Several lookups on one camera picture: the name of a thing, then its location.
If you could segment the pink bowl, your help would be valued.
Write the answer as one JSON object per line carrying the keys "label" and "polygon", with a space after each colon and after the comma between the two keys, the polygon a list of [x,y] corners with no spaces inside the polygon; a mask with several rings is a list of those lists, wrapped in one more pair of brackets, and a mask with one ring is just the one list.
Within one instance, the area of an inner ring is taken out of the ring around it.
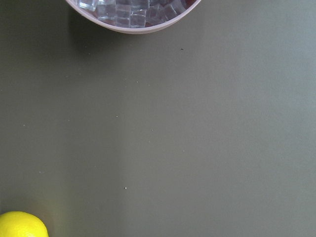
{"label": "pink bowl", "polygon": [[72,7],[81,16],[85,17],[86,19],[106,29],[119,32],[119,33],[131,34],[131,35],[148,34],[148,33],[153,33],[153,32],[157,32],[162,29],[165,29],[175,24],[176,22],[180,21],[184,16],[186,16],[190,11],[192,11],[200,3],[199,0],[186,0],[188,6],[187,6],[187,9],[182,14],[159,25],[149,26],[149,27],[144,27],[144,28],[122,28],[122,27],[117,27],[117,26],[107,24],[105,22],[101,22],[97,20],[96,17],[94,17],[94,15],[92,14],[92,12],[78,7],[75,1],[76,0],[68,0],[66,2],[69,4],[70,7]]}

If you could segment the yellow lemon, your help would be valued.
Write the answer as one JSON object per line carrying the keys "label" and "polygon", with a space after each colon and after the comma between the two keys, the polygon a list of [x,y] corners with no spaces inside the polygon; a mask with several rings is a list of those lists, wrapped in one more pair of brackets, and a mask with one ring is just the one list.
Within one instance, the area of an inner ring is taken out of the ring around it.
{"label": "yellow lemon", "polygon": [[48,231],[38,217],[22,211],[11,211],[0,215],[0,236],[48,237]]}

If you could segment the clear ice cubes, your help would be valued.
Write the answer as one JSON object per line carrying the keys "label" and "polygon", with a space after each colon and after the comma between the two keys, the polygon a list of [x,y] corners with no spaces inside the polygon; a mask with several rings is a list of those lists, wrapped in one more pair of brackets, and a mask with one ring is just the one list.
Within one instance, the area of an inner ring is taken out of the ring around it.
{"label": "clear ice cubes", "polygon": [[165,23],[187,9],[185,0],[77,0],[101,22],[122,28],[144,28]]}

